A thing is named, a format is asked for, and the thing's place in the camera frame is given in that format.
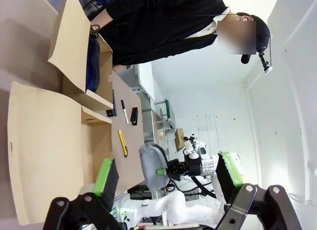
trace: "cardboard box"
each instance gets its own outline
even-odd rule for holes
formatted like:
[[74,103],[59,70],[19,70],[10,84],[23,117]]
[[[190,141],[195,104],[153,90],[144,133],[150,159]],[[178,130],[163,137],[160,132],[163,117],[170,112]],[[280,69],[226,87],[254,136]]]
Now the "cardboard box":
[[86,90],[88,38],[91,24],[79,0],[63,0],[53,32],[49,62],[63,74],[63,94],[94,110],[108,110],[112,104],[112,50],[99,36],[100,84],[94,93]]
[[175,145],[176,150],[179,152],[185,147],[184,131],[182,128],[177,128],[175,131]]
[[21,225],[44,222],[56,197],[73,200],[96,181],[112,158],[111,119],[71,98],[12,84],[8,107],[8,159]]

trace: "desk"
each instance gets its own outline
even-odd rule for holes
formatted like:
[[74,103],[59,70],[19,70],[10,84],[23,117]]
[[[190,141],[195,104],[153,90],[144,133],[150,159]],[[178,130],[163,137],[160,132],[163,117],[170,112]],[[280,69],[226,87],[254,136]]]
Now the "desk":
[[[112,118],[112,152],[114,153],[115,164],[119,173],[116,194],[121,194],[144,181],[139,155],[139,148],[144,144],[142,109],[139,96],[114,72],[112,73],[112,85],[117,108],[117,116]],[[132,126],[131,122],[129,122],[129,125],[126,124],[121,100],[124,100],[129,119],[131,117],[132,108],[138,107],[137,126]],[[123,155],[118,135],[119,129],[123,133],[128,148],[127,158]]]

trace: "screw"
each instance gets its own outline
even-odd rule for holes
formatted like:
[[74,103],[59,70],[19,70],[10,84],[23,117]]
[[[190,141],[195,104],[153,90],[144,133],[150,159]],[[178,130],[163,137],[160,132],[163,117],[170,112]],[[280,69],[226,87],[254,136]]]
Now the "screw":
[[65,204],[65,202],[64,201],[58,201],[58,203],[57,203],[59,206],[64,206],[64,204]]
[[90,196],[86,196],[86,197],[85,197],[85,200],[86,200],[87,202],[90,202],[90,201],[92,200],[92,198],[91,198]]
[[251,191],[253,190],[253,187],[250,186],[250,185],[247,185],[246,190],[249,191],[249,192],[251,192]]
[[274,188],[273,188],[273,191],[274,191],[275,194],[278,194],[278,193],[279,193],[279,188],[274,187]]

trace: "cardboard box flap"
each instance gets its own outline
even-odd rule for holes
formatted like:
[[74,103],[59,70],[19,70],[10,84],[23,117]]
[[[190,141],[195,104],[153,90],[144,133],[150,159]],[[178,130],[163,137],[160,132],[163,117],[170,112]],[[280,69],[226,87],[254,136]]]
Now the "cardboard box flap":
[[8,159],[21,225],[43,222],[54,198],[73,200],[84,185],[81,112],[81,105],[69,97],[12,84]]
[[49,62],[84,92],[90,27],[79,0],[63,0],[49,54]]

